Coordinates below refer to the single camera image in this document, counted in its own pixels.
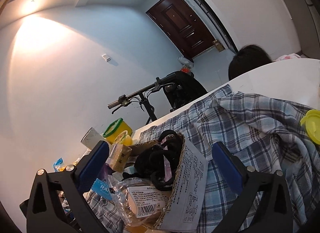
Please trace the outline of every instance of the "person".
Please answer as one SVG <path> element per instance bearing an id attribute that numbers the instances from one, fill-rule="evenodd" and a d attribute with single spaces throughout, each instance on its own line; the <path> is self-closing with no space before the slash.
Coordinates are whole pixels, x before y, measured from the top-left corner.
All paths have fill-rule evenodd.
<path id="1" fill-rule="evenodd" d="M 233 57 L 229 65 L 229 80 L 250 70 L 272 63 L 269 55 L 258 45 L 247 45 Z"/>

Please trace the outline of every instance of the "barcode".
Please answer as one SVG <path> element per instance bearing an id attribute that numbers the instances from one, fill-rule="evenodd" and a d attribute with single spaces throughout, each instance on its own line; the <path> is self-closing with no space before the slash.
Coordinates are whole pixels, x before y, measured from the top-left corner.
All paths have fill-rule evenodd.
<path id="1" fill-rule="evenodd" d="M 138 207 L 139 209 L 139 216 L 141 215 L 145 215 L 145 214 L 153 214 L 155 212 L 156 209 L 156 205 L 148 205 L 148 206 L 142 206 L 142 207 Z"/>

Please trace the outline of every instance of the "white table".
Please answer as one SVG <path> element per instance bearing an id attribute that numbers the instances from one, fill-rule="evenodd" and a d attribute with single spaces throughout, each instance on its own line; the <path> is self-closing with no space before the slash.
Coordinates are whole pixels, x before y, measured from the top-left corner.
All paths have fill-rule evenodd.
<path id="1" fill-rule="evenodd" d="M 226 84 L 231 86 L 232 91 L 256 93 L 267 97 L 294 101 L 320 110 L 320 60 L 290 59 L 277 61 L 251 70 Z M 138 140 L 141 132 L 151 126 L 164 123 L 217 89 L 136 130 L 132 137 L 133 140 Z"/>

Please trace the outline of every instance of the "screw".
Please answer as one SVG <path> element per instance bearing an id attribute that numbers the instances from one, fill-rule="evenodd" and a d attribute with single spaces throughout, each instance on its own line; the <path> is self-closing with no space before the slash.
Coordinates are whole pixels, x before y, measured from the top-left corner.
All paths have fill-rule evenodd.
<path id="1" fill-rule="evenodd" d="M 283 175 L 283 172 L 282 172 L 281 170 L 276 170 L 276 175 L 282 176 L 282 175 Z"/>
<path id="2" fill-rule="evenodd" d="M 75 166 L 74 166 L 73 164 L 70 164 L 70 165 L 68 165 L 68 166 L 66 167 L 66 170 L 67 170 L 68 172 L 71 172 L 71 171 L 73 171 L 74 168 L 75 168 Z"/>
<path id="3" fill-rule="evenodd" d="M 251 165 L 247 166 L 247 171 L 248 172 L 254 172 L 255 170 L 256 169 L 253 166 L 251 166 Z"/>
<path id="4" fill-rule="evenodd" d="M 44 174 L 44 169 L 40 169 L 38 172 L 37 172 L 38 175 L 42 175 Z"/>

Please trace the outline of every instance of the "door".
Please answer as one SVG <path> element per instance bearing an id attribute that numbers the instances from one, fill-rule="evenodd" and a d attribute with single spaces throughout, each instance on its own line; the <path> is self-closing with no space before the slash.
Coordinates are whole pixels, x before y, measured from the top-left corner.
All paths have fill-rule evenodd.
<path id="1" fill-rule="evenodd" d="M 161 0 L 147 14 L 190 60 L 213 46 L 215 38 L 184 0 Z"/>

